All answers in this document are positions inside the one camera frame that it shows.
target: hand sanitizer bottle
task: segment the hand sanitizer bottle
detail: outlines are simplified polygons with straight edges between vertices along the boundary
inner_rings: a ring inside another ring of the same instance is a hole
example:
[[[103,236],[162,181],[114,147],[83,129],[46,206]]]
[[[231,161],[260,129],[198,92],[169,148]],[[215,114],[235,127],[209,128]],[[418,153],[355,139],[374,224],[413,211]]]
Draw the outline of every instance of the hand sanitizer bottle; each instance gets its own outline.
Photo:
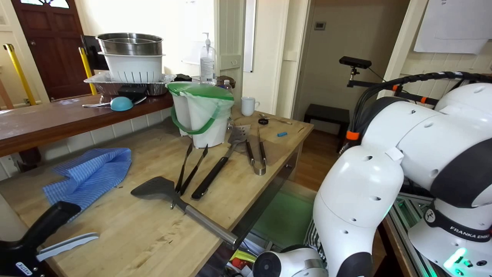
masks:
[[[200,51],[200,82],[215,85],[215,49],[210,46],[209,33],[205,40],[205,46]]]

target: blue cloth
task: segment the blue cloth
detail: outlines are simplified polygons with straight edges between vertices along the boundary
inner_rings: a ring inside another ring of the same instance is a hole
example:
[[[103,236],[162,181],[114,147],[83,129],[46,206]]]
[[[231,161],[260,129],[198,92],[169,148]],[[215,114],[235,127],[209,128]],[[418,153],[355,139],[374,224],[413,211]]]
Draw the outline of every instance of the blue cloth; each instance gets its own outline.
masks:
[[[83,212],[123,181],[130,164],[128,148],[92,149],[54,167],[53,171],[66,179],[43,187],[43,191],[51,205],[66,201],[79,205]]]

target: white mug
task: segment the white mug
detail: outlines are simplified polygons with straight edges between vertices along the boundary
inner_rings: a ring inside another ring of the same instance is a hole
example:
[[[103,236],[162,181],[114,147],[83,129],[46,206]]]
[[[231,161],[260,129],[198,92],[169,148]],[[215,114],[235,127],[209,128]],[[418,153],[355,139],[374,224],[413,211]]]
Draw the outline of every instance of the white mug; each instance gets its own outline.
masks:
[[[241,97],[241,113],[244,116],[250,116],[254,113],[254,110],[260,106],[260,102],[256,101],[253,97]]]

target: green handle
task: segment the green handle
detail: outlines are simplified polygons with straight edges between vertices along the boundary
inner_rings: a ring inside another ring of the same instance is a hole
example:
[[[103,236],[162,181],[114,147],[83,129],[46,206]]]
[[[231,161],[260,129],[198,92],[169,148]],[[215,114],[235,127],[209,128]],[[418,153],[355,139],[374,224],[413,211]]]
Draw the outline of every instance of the green handle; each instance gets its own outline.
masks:
[[[214,121],[215,121],[214,116],[216,116],[217,113],[218,113],[218,108],[215,109],[213,116],[207,121],[207,123],[205,123],[205,125],[203,125],[202,128],[200,128],[199,130],[190,130],[190,129],[187,129],[185,126],[183,126],[178,121],[178,118],[176,117],[176,110],[174,109],[174,106],[171,108],[171,118],[173,119],[174,124],[176,124],[176,126],[178,126],[178,128],[180,128],[181,130],[183,130],[184,132],[186,132],[190,135],[199,135],[199,134],[203,134],[204,132],[206,132],[210,128],[210,126],[214,123]]]

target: orange ring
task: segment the orange ring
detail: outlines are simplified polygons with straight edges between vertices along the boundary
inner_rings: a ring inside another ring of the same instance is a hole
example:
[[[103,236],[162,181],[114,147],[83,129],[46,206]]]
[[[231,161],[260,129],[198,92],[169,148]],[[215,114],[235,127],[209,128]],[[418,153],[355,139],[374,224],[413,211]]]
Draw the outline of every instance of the orange ring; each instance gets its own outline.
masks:
[[[351,131],[347,131],[347,139],[349,140],[358,140],[359,139],[359,133],[354,133]]]

